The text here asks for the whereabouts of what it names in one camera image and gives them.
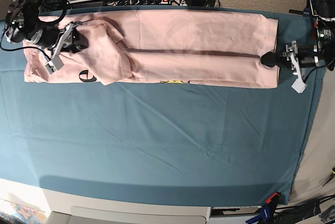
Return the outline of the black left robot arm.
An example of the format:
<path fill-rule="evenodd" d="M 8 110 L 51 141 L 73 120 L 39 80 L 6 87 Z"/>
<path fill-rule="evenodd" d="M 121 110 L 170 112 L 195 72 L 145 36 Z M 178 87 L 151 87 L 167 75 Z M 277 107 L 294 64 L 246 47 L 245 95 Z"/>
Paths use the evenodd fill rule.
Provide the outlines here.
<path fill-rule="evenodd" d="M 302 12 L 289 11 L 309 18 L 313 46 L 298 46 L 293 41 L 278 52 L 268 52 L 261 57 L 261 63 L 268 67 L 278 66 L 294 70 L 290 54 L 297 60 L 300 68 L 327 68 L 334 70 L 334 0 L 307 0 Z"/>

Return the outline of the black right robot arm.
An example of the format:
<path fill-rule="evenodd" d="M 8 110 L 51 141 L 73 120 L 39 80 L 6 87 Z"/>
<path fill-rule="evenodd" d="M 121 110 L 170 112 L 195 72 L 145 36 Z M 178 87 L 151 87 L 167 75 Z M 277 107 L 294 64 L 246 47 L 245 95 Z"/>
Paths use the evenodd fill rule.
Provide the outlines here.
<path fill-rule="evenodd" d="M 60 0 L 62 13 L 52 21 L 39 19 L 40 7 L 44 0 L 12 0 L 5 18 L 1 38 L 10 43 L 29 41 L 30 48 L 48 49 L 55 52 L 77 53 L 88 48 L 87 38 L 77 31 L 80 21 L 70 22 L 59 29 L 58 24 L 65 18 L 67 0 Z"/>

